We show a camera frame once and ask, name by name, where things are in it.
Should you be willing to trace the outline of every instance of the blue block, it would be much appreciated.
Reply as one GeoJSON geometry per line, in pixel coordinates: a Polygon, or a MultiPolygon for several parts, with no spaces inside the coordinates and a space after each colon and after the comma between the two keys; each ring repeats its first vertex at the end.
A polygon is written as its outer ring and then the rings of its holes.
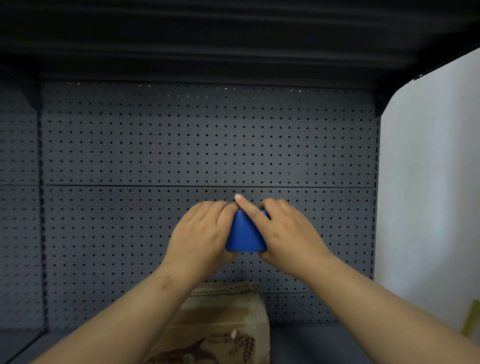
{"type": "Polygon", "coordinates": [[[233,217],[226,249],[229,252],[264,252],[267,245],[253,221],[245,212],[239,210],[233,217]]]}

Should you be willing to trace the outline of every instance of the right hand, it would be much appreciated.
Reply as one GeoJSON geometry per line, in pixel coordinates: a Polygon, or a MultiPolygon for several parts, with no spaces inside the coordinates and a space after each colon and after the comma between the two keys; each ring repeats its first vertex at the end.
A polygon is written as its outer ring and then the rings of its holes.
{"type": "Polygon", "coordinates": [[[334,257],[313,225],[285,200],[261,202],[270,219],[242,195],[235,195],[235,201],[265,239],[268,250],[260,258],[289,276],[305,281],[311,267],[334,257]]]}

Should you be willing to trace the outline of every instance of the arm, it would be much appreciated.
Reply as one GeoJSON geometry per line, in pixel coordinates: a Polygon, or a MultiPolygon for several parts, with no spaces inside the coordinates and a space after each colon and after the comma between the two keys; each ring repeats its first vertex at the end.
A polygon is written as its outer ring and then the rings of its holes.
{"type": "Polygon", "coordinates": [[[225,201],[192,207],[155,272],[33,363],[141,363],[192,289],[235,258],[225,242],[237,209],[225,201]]]}
{"type": "Polygon", "coordinates": [[[337,315],[374,363],[479,363],[480,349],[336,258],[313,225],[284,200],[263,203],[269,220],[235,199],[265,238],[267,263],[302,280],[337,315]]]}

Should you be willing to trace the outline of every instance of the white wall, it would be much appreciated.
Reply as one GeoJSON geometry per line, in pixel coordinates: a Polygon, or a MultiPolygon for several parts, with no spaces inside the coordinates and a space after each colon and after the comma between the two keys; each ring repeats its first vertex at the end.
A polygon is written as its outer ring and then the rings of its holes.
{"type": "Polygon", "coordinates": [[[460,330],[480,299],[480,50],[390,101],[376,242],[375,280],[460,330]]]}

